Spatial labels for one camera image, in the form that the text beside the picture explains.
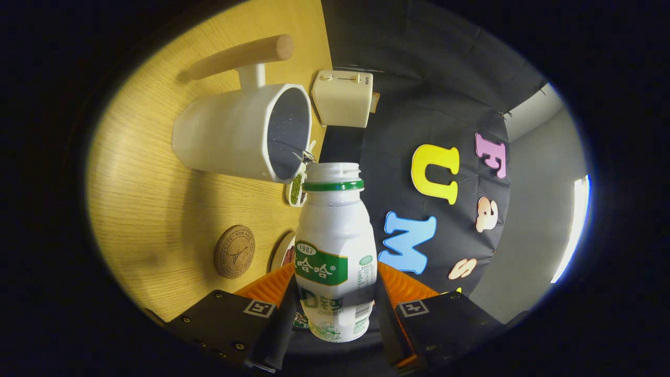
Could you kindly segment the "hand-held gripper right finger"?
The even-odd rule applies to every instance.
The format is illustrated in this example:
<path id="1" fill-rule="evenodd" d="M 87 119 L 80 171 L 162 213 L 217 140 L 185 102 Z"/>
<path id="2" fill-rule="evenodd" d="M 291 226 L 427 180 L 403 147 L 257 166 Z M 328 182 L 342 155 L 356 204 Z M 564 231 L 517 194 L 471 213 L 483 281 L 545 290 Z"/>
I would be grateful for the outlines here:
<path id="1" fill-rule="evenodd" d="M 382 262 L 376 273 L 375 308 L 384 352 L 400 374 L 446 367 L 505 330 L 462 293 L 440 294 Z"/>

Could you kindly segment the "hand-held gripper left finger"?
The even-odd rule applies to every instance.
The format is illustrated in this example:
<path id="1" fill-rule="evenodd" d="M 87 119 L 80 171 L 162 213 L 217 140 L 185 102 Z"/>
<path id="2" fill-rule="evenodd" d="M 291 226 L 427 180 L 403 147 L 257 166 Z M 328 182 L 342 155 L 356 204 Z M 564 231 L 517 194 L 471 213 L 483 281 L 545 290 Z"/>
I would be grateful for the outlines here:
<path id="1" fill-rule="evenodd" d="M 285 265 L 235 293 L 211 291 L 166 328 L 230 367 L 273 374 L 283 367 L 297 293 L 295 268 Z"/>

